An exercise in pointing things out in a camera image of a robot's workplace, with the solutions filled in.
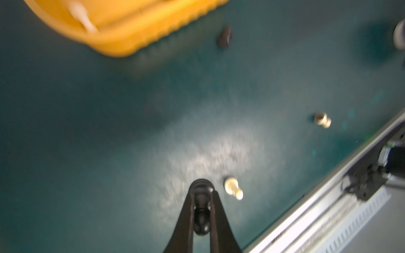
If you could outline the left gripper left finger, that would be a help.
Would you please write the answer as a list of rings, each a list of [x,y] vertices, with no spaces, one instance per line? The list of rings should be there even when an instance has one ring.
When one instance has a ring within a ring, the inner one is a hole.
[[[195,194],[188,193],[174,232],[164,253],[192,253],[194,239]]]

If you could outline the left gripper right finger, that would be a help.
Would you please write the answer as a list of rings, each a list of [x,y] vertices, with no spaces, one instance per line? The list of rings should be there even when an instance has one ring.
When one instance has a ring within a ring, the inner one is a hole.
[[[210,252],[242,253],[243,251],[233,235],[220,196],[216,190],[211,193],[210,209]]]

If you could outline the white pawn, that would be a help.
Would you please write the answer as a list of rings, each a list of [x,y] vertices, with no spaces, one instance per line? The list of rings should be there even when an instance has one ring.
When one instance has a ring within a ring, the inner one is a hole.
[[[242,200],[244,193],[239,187],[239,182],[234,177],[228,177],[224,181],[224,189],[228,195],[234,196],[237,200]]]

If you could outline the black pawn front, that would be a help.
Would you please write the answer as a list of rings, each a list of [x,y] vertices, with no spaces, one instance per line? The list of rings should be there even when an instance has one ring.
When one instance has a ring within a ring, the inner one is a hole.
[[[207,179],[195,180],[189,193],[194,195],[194,232],[204,236],[211,231],[211,196],[214,185]]]

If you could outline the black knight chess piece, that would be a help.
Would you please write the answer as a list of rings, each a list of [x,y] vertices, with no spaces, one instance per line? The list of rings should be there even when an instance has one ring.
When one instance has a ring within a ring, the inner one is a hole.
[[[221,32],[217,36],[217,45],[221,49],[226,49],[229,47],[232,40],[233,32],[229,25],[224,26]]]

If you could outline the white rook chess piece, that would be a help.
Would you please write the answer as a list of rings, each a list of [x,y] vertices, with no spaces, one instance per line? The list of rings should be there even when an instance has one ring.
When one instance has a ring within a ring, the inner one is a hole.
[[[97,33],[97,27],[91,22],[88,11],[79,1],[67,3],[67,8],[72,17],[77,20],[88,33]]]

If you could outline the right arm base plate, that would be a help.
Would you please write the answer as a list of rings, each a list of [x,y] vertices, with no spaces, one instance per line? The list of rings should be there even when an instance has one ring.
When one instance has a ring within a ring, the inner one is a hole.
[[[348,171],[344,193],[369,200],[381,187],[405,188],[405,124],[390,131]]]

